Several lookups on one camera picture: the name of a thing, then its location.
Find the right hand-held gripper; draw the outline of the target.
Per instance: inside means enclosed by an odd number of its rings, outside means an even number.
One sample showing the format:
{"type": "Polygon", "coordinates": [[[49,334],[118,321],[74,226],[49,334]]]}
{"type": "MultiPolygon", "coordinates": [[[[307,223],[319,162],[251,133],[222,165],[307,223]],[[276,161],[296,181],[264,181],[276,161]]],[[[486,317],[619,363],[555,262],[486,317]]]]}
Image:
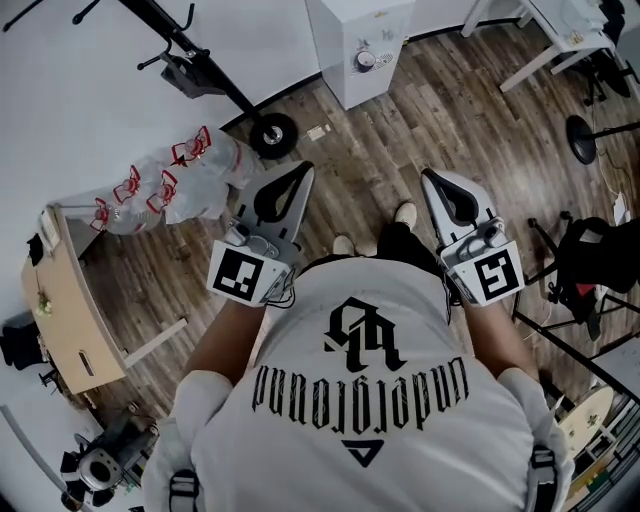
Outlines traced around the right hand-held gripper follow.
{"type": "Polygon", "coordinates": [[[521,290],[524,277],[516,241],[508,239],[502,218],[492,219],[495,207],[488,193],[462,174],[430,168],[422,171],[421,186],[445,247],[441,262],[460,296],[471,305],[490,305],[521,290]],[[476,225],[484,218],[491,220],[453,243],[452,223],[476,225]]]}

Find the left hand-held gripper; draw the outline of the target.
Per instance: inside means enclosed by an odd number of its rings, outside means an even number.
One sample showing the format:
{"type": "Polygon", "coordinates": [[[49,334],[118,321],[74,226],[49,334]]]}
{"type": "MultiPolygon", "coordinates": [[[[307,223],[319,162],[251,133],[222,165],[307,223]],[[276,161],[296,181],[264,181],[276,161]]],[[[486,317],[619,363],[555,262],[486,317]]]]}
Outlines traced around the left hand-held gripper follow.
{"type": "Polygon", "coordinates": [[[293,243],[314,184],[309,161],[287,162],[254,177],[241,191],[236,217],[267,228],[270,238],[233,224],[214,242],[207,289],[246,306],[286,301],[297,271],[293,243]]]}

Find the person's right forearm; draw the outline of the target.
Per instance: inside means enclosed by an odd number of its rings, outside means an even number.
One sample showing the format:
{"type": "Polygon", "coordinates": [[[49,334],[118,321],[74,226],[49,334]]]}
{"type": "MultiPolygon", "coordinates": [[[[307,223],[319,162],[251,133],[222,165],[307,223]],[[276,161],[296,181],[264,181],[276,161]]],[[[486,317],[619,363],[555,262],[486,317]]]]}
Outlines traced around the person's right forearm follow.
{"type": "Polygon", "coordinates": [[[498,378],[509,369],[519,369],[539,381],[538,367],[510,315],[500,302],[473,306],[462,301],[475,357],[498,378]]]}

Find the person's left forearm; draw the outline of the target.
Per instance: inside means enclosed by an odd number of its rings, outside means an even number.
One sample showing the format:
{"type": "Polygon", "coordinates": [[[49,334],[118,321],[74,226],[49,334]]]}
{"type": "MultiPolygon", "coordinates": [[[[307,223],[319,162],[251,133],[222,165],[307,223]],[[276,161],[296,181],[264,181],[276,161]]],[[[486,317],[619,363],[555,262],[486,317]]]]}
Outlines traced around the person's left forearm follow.
{"type": "Polygon", "coordinates": [[[266,308],[227,300],[191,354],[184,376],[214,372],[236,385],[243,377],[262,325],[266,308]]]}

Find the person's right shoe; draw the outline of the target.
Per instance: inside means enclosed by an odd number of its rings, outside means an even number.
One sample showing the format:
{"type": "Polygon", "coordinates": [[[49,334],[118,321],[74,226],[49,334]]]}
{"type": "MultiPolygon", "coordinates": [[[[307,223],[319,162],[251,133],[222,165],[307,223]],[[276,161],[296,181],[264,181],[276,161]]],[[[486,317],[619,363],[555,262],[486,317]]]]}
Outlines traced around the person's right shoe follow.
{"type": "Polygon", "coordinates": [[[406,227],[412,231],[417,223],[418,212],[416,205],[411,201],[406,201],[402,203],[398,209],[396,210],[394,216],[395,223],[404,224],[406,227]]]}

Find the person's black trousers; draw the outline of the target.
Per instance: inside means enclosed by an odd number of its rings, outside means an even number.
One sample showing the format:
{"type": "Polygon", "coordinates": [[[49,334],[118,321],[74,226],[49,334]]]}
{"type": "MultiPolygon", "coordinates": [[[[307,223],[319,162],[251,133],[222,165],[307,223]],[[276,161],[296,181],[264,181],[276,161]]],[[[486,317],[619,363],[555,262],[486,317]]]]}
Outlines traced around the person's black trousers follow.
{"type": "Polygon", "coordinates": [[[375,257],[406,263],[440,279],[443,278],[442,269],[434,254],[403,222],[392,222],[383,227],[375,257]]]}

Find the white red plastic bags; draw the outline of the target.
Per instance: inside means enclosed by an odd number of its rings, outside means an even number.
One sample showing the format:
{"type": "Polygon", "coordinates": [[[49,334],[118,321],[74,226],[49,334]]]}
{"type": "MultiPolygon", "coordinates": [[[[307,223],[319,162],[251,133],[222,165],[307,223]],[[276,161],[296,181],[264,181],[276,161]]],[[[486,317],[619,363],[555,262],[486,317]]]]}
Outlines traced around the white red plastic bags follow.
{"type": "Polygon", "coordinates": [[[201,169],[240,190],[265,171],[256,153],[227,133],[203,125],[188,140],[171,147],[173,163],[201,169]]]}

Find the black coat rack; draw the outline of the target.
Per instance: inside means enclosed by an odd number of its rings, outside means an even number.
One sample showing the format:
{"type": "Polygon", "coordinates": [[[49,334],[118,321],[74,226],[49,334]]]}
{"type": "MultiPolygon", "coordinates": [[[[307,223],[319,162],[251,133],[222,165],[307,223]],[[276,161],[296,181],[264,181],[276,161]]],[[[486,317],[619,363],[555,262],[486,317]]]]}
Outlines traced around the black coat rack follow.
{"type": "Polygon", "coordinates": [[[253,121],[253,127],[249,134],[249,146],[260,158],[277,160],[293,151],[299,138],[299,130],[295,121],[284,113],[262,114],[258,106],[244,95],[213,60],[210,50],[198,46],[186,35],[193,23],[194,3],[189,4],[186,22],[179,24],[157,0],[115,1],[123,5],[166,42],[164,51],[151,59],[138,63],[137,70],[142,71],[162,61],[160,55],[164,52],[189,60],[217,87],[225,91],[225,96],[242,111],[245,117],[253,121]]]}

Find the black round-base floor stand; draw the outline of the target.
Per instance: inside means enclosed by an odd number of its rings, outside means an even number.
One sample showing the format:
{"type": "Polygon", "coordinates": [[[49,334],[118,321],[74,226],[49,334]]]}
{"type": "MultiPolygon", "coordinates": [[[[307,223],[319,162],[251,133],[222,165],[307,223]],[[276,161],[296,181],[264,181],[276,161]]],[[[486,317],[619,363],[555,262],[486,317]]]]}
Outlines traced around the black round-base floor stand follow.
{"type": "Polygon", "coordinates": [[[640,121],[593,132],[586,120],[578,115],[569,116],[565,123],[565,133],[569,147],[576,159],[584,165],[589,165],[595,161],[597,139],[636,129],[640,129],[640,121]]]}

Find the black mesh chair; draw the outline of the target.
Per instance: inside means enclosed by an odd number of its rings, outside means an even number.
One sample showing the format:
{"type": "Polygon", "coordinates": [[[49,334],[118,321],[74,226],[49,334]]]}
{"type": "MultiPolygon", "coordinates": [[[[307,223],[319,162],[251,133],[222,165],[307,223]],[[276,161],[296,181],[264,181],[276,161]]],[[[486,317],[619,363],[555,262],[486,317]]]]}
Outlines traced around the black mesh chair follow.
{"type": "Polygon", "coordinates": [[[574,322],[585,323],[589,336],[597,340],[601,334],[600,315],[596,312],[599,299],[596,288],[601,286],[619,294],[628,293],[640,284],[640,218],[617,226],[599,217],[574,219],[563,211],[560,218],[567,229],[556,243],[534,218],[527,220],[550,250],[553,261],[539,273],[525,280],[533,284],[550,274],[556,281],[549,285],[548,300],[564,305],[574,322]]]}

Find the grey hanging bag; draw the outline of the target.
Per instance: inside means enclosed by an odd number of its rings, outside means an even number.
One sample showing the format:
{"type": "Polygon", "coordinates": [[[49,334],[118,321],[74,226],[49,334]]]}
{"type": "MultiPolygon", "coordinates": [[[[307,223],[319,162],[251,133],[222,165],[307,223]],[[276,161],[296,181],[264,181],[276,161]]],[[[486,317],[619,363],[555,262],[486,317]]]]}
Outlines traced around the grey hanging bag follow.
{"type": "Polygon", "coordinates": [[[195,99],[204,95],[226,95],[223,89],[217,87],[189,60],[166,52],[162,53],[160,57],[165,63],[161,77],[187,98],[195,99]]]}

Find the black tripod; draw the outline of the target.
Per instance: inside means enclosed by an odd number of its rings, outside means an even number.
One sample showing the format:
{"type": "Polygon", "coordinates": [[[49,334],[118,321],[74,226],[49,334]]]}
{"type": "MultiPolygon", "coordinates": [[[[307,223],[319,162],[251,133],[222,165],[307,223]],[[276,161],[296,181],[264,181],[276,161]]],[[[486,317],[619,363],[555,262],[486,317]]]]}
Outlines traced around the black tripod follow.
{"type": "Polygon", "coordinates": [[[543,327],[530,318],[526,317],[519,311],[515,311],[513,313],[513,317],[517,320],[520,320],[528,327],[532,328],[534,332],[540,334],[542,337],[547,339],[549,342],[554,344],[556,347],[567,353],[577,362],[579,362],[582,366],[587,368],[592,374],[598,377],[605,384],[612,387],[615,391],[627,395],[633,401],[640,405],[640,397],[636,395],[633,391],[631,391],[627,386],[621,383],[618,379],[616,379],[613,375],[609,374],[605,369],[601,368],[597,365],[592,359],[587,358],[581,352],[574,349],[571,345],[567,344],[559,337],[555,336],[551,333],[549,329],[543,327]]]}

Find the black office chair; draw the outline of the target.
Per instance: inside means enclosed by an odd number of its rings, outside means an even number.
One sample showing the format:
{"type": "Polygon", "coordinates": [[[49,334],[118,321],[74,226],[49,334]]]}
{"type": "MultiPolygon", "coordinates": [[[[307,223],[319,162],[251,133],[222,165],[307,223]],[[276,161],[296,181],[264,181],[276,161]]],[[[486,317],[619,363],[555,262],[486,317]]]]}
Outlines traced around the black office chair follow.
{"type": "MultiPolygon", "coordinates": [[[[602,0],[599,8],[606,17],[602,32],[614,46],[617,46],[625,26],[625,7],[621,0],[602,0]]],[[[626,68],[621,68],[610,49],[597,50],[587,57],[584,76],[588,81],[588,95],[583,103],[587,107],[592,106],[595,100],[604,102],[607,99],[602,84],[607,85],[622,98],[631,97],[627,76],[632,76],[640,85],[640,80],[631,65],[627,64],[626,68]]]]}

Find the white desk phone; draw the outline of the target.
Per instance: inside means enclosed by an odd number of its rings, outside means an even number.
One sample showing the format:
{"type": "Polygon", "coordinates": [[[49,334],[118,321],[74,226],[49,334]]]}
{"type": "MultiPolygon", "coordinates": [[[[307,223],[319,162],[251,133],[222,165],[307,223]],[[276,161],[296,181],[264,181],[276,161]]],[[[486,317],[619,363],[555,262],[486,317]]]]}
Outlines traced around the white desk phone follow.
{"type": "Polygon", "coordinates": [[[38,219],[38,234],[47,253],[53,253],[60,243],[60,233],[54,211],[46,207],[38,219]]]}

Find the beige wooden desk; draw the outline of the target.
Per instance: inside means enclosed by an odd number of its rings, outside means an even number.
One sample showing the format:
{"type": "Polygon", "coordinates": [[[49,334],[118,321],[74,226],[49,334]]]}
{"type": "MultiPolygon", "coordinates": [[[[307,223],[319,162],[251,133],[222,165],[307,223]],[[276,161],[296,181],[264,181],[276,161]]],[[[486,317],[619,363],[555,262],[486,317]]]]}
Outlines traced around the beige wooden desk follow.
{"type": "Polygon", "coordinates": [[[68,223],[58,204],[55,214],[60,243],[36,267],[26,260],[21,271],[25,300],[35,315],[44,348],[71,393],[79,394],[126,376],[126,371],[188,325],[181,318],[127,354],[116,344],[91,295],[68,223]],[[34,270],[52,302],[52,314],[39,316],[34,270]]]}

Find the person's white printed T-shirt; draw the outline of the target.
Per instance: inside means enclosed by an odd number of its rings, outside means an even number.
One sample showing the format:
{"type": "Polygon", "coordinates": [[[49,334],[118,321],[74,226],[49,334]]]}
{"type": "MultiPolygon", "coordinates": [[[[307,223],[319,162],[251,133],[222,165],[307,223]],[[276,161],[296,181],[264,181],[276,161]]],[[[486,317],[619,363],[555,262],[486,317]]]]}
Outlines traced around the person's white printed T-shirt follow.
{"type": "Polygon", "coordinates": [[[236,385],[181,380],[145,512],[561,512],[574,463],[539,381],[459,349],[438,277],[347,257],[295,291],[236,385]]]}

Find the dried flower sprig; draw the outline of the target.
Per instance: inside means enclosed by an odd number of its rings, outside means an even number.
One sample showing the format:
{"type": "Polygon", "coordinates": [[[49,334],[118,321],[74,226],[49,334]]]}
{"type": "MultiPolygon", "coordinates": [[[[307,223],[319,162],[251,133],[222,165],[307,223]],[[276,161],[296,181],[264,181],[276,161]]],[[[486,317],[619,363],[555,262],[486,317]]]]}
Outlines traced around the dried flower sprig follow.
{"type": "Polygon", "coordinates": [[[52,314],[52,302],[46,294],[44,288],[40,284],[38,271],[34,270],[35,282],[37,287],[38,305],[36,313],[39,316],[50,316],[52,314]]]}

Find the round wooden stool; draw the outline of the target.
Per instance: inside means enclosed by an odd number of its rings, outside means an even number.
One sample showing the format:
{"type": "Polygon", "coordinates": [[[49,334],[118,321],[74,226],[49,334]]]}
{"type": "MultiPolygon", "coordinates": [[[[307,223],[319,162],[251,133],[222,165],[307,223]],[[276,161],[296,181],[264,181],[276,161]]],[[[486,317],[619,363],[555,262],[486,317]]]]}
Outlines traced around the round wooden stool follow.
{"type": "Polygon", "coordinates": [[[558,426],[564,433],[568,453],[575,458],[589,444],[604,424],[613,403],[614,390],[609,386],[592,389],[571,409],[558,426]]]}

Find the black bag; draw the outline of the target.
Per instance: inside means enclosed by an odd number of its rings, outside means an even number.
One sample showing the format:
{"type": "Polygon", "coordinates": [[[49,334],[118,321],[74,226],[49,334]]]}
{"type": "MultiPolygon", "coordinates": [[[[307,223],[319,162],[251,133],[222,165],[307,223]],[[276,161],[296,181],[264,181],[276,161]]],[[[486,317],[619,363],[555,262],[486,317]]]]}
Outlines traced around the black bag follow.
{"type": "Polygon", "coordinates": [[[39,334],[35,322],[19,327],[3,326],[0,335],[0,352],[5,364],[22,371],[32,365],[44,363],[39,334]]]}

